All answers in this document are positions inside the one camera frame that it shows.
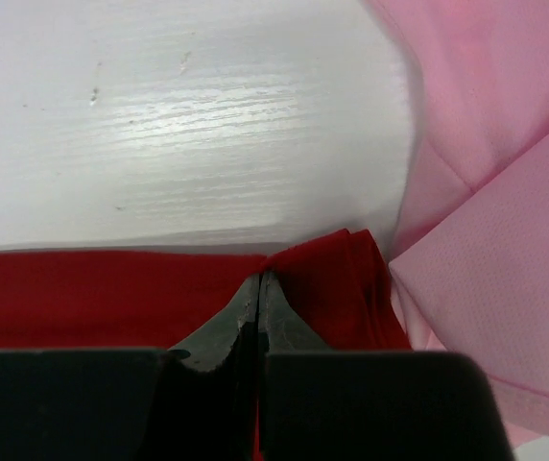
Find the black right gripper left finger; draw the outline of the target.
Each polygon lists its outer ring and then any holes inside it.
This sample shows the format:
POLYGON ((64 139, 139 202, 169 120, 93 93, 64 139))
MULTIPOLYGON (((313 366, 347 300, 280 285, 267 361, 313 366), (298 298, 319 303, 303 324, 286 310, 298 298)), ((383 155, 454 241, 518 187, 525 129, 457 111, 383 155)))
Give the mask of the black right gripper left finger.
POLYGON ((170 349, 0 350, 0 460, 249 460, 259 276, 170 349))

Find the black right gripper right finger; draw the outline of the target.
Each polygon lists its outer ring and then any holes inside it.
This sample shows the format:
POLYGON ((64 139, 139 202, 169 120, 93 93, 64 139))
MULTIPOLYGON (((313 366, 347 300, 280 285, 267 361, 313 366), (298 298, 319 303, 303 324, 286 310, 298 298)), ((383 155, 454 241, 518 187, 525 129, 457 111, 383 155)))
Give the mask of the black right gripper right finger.
POLYGON ((511 460, 484 372, 451 352, 341 352, 259 292, 259 448, 267 460, 511 460))

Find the dark red t shirt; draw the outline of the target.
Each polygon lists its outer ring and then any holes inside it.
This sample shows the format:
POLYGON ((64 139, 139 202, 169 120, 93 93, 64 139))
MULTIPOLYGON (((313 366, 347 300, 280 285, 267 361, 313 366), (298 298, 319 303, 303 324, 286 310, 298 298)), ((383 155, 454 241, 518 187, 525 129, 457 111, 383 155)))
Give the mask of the dark red t shirt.
MULTIPOLYGON (((0 253, 0 350, 170 349, 267 273, 331 349, 409 348, 371 234, 340 230, 270 256, 0 253)), ((254 433, 262 355, 257 316, 254 433)))

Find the pink t shirt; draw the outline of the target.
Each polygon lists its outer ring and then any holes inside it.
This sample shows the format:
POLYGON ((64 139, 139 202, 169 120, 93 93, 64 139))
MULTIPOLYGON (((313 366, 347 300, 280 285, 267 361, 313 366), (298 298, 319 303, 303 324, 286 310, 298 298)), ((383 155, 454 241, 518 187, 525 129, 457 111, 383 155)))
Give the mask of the pink t shirt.
POLYGON ((549 436, 549 1, 377 1, 422 78, 390 270, 412 347, 489 376, 549 436))

